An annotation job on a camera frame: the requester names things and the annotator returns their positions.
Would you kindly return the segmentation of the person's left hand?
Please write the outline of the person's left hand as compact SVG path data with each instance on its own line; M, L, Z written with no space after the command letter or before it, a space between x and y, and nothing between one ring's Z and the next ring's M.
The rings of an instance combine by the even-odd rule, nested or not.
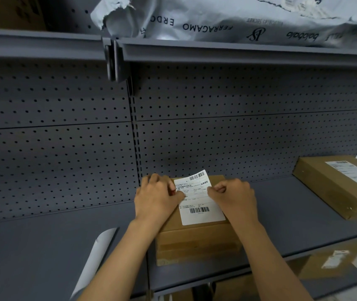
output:
M159 232L181 202L170 199L175 184L167 176L157 173L142 178L134 198L136 220L153 231Z

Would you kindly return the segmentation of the person's right hand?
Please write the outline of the person's right hand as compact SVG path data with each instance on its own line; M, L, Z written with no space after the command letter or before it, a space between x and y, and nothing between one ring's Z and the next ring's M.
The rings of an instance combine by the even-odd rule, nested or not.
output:
M208 195L218 204L234 229L254 227L259 223L255 191L246 195Z

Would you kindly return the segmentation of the white shipping label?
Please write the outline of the white shipping label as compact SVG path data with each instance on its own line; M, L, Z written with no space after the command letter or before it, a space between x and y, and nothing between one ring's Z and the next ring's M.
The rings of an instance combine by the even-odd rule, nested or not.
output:
M189 177L174 180L176 190L185 194L179 204L181 223L183 226L221 222L226 218L216 202L207 194L211 181L207 172L202 170Z

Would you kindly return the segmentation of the person's right forearm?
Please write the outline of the person's right forearm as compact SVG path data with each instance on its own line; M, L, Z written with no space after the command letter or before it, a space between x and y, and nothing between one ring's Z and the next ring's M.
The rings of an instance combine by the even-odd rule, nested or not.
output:
M314 301L259 221L230 220L245 249L261 301Z

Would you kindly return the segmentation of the person's left forearm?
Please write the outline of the person's left forearm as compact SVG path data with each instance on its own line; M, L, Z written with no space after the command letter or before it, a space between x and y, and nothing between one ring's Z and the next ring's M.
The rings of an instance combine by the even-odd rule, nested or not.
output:
M129 301L145 254L164 222L163 217L136 217L77 301Z

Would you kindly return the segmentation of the brown cardboard box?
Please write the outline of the brown cardboard box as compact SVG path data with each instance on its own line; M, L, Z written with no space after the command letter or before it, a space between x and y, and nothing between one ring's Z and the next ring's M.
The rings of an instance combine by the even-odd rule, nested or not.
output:
M212 187L225 180L223 175L209 178ZM179 205L156 236L155 244L158 267L232 254L242 247L227 218L221 222L183 226Z

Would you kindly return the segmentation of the grey metal shelf board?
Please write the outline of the grey metal shelf board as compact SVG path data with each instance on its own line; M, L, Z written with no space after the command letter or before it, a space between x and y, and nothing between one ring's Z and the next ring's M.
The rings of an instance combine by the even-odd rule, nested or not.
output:
M0 58L104 60L115 81L111 40L100 35L0 29Z
M320 300L357 287L357 268L352 265L345 274L333 278L302 280L314 300Z
M122 38L103 39L108 78L122 82L137 74L135 65L166 70L204 66L299 66L357 69L357 50Z
M0 221L0 301L69 301L96 238L118 227L102 266L134 218L125 202Z
M258 218L285 260L357 240L357 221L338 215L295 177L252 182ZM148 251L148 278L155 296L250 272L242 250L233 256L156 266L155 245Z

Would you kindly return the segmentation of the white label backing paper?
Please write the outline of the white label backing paper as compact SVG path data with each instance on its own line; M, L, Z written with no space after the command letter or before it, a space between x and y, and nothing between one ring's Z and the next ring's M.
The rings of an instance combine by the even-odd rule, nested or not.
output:
M118 227L110 228L102 232L96 238L69 301L75 301L82 291L90 284L101 266L117 231Z

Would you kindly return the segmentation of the plain cardboard box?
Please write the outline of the plain cardboard box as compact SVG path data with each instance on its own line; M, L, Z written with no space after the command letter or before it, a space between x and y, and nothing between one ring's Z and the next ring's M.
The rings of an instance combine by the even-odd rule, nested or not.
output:
M261 301L252 273L186 288L155 301Z

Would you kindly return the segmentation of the flat labelled cardboard box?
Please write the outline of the flat labelled cardboard box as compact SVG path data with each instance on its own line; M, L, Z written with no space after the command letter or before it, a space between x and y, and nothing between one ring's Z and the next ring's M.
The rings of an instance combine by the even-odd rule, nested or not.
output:
M344 219L357 219L357 158L299 157L293 175Z

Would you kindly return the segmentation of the small labelled cardboard box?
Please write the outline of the small labelled cardboard box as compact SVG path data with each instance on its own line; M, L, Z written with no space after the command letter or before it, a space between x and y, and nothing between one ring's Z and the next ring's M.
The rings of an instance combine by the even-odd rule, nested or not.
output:
M333 278L346 273L356 258L357 241L352 241L289 260L287 264L301 280Z

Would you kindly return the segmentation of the grey printed plastic mailer bag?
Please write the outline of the grey printed plastic mailer bag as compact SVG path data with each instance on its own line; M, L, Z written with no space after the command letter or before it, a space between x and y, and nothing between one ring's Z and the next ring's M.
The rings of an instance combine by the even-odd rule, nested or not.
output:
M100 0L113 38L357 49L357 0Z

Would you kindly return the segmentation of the dark cardboard box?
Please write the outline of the dark cardboard box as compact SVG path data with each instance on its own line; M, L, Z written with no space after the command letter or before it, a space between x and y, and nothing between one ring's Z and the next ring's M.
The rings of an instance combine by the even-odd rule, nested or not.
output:
M46 31L38 0L0 0L0 29Z

